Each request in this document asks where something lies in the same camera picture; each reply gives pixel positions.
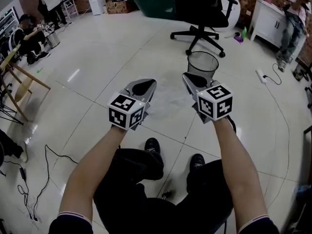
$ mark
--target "white cabinet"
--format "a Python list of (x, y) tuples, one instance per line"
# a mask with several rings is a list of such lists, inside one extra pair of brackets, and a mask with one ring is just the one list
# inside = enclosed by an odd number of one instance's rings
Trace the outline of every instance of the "white cabinet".
[[(251, 41), (255, 36), (259, 36), (268, 42), (280, 47), (283, 31), (286, 28), (286, 17), (283, 11), (276, 6), (269, 4), (263, 0), (257, 0), (249, 31), (253, 29)], [(297, 58), (306, 36), (300, 38), (297, 48), (291, 56), (291, 62)]]

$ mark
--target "power strip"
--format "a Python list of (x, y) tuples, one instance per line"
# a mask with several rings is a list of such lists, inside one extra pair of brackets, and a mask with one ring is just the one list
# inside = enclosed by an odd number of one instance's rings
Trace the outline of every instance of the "power strip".
[(266, 84), (266, 83), (268, 82), (268, 80), (267, 80), (266, 78), (264, 78), (264, 74), (263, 74), (262, 70), (257, 69), (255, 72), (257, 73), (257, 75), (258, 75), (260, 81), (261, 81), (263, 84)]

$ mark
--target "purple object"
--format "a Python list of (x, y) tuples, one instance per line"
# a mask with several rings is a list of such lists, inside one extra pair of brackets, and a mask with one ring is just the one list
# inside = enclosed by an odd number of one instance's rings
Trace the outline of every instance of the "purple object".
[(242, 43), (244, 41), (242, 37), (234, 37), (234, 39), (238, 41), (239, 43)]

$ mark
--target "trash can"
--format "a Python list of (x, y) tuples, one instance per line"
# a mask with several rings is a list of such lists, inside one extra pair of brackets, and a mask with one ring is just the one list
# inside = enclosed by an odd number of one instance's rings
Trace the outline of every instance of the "trash can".
[(47, 37), (47, 42), (49, 43), (51, 49), (55, 48), (56, 46), (59, 45), (60, 41), (59, 38), (57, 36), (57, 34), (55, 33), (55, 31), (53, 31), (52, 33), (50, 33)]
[(203, 51), (192, 52), (188, 57), (188, 72), (205, 75), (212, 78), (219, 67), (218, 60), (211, 54)]

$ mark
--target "cable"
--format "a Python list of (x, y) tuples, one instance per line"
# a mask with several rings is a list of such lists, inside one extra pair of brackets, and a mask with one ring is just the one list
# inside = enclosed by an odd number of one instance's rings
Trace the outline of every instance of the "cable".
[(234, 132), (236, 133), (236, 125), (235, 125), (234, 120), (232, 120), (232, 118), (229, 115), (227, 115), (226, 118), (229, 120), (230, 124), (233, 127)]
[(286, 121), (286, 118), (285, 118), (285, 116), (284, 116), (284, 114), (283, 114), (283, 111), (282, 111), (281, 108), (279, 107), (279, 105), (278, 105), (278, 103), (277, 103), (275, 97), (272, 95), (272, 93), (271, 93), (271, 91), (269, 90), (268, 87), (267, 87), (267, 89), (268, 89), (269, 93), (271, 94), (271, 96), (273, 97), (275, 103), (277, 104), (277, 106), (278, 106), (278, 108), (279, 108), (279, 110), (280, 110), (280, 112), (281, 112), (281, 114), (282, 114), (282, 116), (283, 116), (283, 118), (284, 118), (284, 120), (285, 120), (285, 122), (286, 122), (286, 124), (287, 124), (287, 128), (288, 128), (288, 162), (287, 162), (286, 175), (285, 175), (285, 177), (284, 177), (284, 180), (283, 180), (283, 182), (282, 182), (282, 184), (281, 184), (281, 187), (279, 188), (279, 191), (278, 191), (276, 197), (273, 199), (272, 203), (268, 206), (268, 208), (269, 208), (269, 207), (274, 203), (274, 201), (275, 201), (276, 198), (278, 197), (279, 193), (281, 192), (282, 186), (283, 186), (283, 184), (284, 184), (284, 182), (285, 182), (285, 179), (286, 179), (286, 176), (287, 176), (287, 173), (288, 173), (288, 168), (289, 168), (289, 143), (290, 143), (291, 134), (290, 134), (288, 122)]
[(45, 183), (44, 187), (42, 188), (42, 190), (40, 191), (39, 195), (37, 196), (37, 199), (36, 199), (36, 202), (35, 202), (35, 205), (34, 205), (34, 211), (33, 211), (33, 215), (34, 215), (34, 220), (37, 221), (38, 219), (36, 218), (36, 206), (38, 204), (38, 201), (39, 201), (39, 198), (40, 196), (42, 195), (42, 193), (44, 192), (44, 190), (48, 187), (48, 184), (49, 184), (49, 181), (50, 181), (50, 172), (49, 172), (49, 162), (48, 162), (48, 158), (47, 158), (47, 148), (52, 152), (54, 153), (56, 156), (58, 157), (66, 157), (66, 158), (69, 158), (72, 162), (74, 162), (75, 164), (78, 164), (77, 162), (75, 162), (72, 158), (70, 158), (69, 156), (67, 155), (58, 155), (57, 153), (55, 153), (48, 145), (45, 145), (44, 146), (44, 150), (45, 150), (45, 160), (47, 162), (47, 172), (48, 172), (48, 179), (47, 179), (47, 182)]
[(280, 84), (282, 84), (282, 80), (281, 80), (281, 77), (279, 77), (279, 75), (278, 75), (278, 73), (275, 71), (275, 69), (274, 69), (274, 65), (277, 65), (278, 66), (278, 64), (277, 63), (274, 63), (273, 65), (272, 65), (272, 68), (273, 68), (273, 71), (277, 74), (277, 76), (278, 76), (278, 78), (279, 78), (279, 80), (280, 80), (280, 83), (277, 83), (275, 80), (273, 80), (271, 77), (269, 77), (269, 76), (266, 76), (266, 75), (264, 75), (263, 76), (263, 78), (270, 78), (276, 85), (280, 85)]
[[(20, 164), (17, 164), (17, 163), (14, 163), (14, 162), (11, 162), (11, 161), (4, 161), (5, 163), (12, 163), (14, 165), (18, 165), (20, 168), (23, 169), (23, 167), (20, 165)], [(30, 211), (28, 209), (28, 196), (29, 196), (29, 188), (28, 188), (28, 185), (26, 183), (26, 178), (23, 178), (22, 179), (24, 180), (25, 182), (25, 185), (26, 185), (26, 188), (27, 188), (27, 192), (25, 192), (24, 188), (21, 186), (21, 185), (18, 185), (18, 191), (19, 191), (19, 194), (23, 195), (24, 196), (24, 205), (29, 213), (29, 216), (30, 216), (30, 219), (33, 220), (33, 218), (31, 217), (31, 214), (30, 214)]]
[(224, 223), (224, 234), (226, 233), (226, 229), (227, 229), (227, 225), (228, 225), (228, 221), (225, 221), (225, 223)]

